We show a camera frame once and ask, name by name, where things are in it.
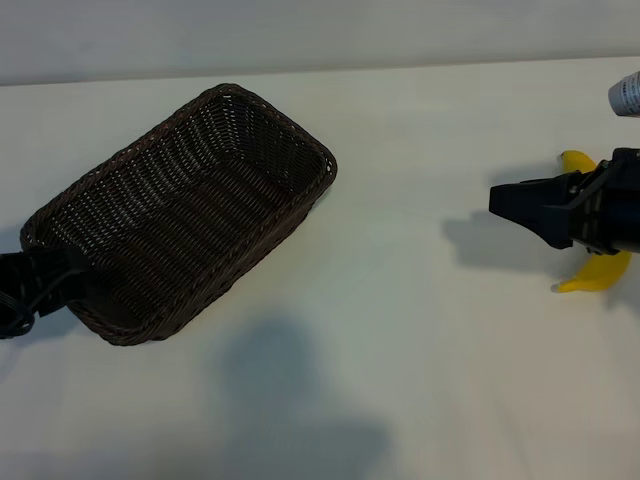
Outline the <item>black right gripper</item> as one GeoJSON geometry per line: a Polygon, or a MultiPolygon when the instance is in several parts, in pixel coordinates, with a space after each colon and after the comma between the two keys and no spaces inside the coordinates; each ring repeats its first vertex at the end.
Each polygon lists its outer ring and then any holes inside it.
{"type": "Polygon", "coordinates": [[[639,168],[597,167],[589,174],[569,172],[493,186],[489,211],[555,249],[567,249],[576,241],[600,255],[638,253],[639,168]],[[566,204],[576,185],[577,193],[569,204],[568,234],[566,221],[546,205],[566,204]]]}

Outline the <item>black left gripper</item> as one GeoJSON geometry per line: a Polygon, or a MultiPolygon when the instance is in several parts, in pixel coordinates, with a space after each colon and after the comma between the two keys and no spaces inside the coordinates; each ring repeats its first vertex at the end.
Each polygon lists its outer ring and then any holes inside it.
{"type": "Polygon", "coordinates": [[[40,317],[73,302],[87,299],[93,288],[89,261],[78,248],[34,248],[1,255],[1,339],[29,333],[35,323],[29,306],[27,283],[35,275],[42,280],[62,280],[37,305],[40,317]]]}

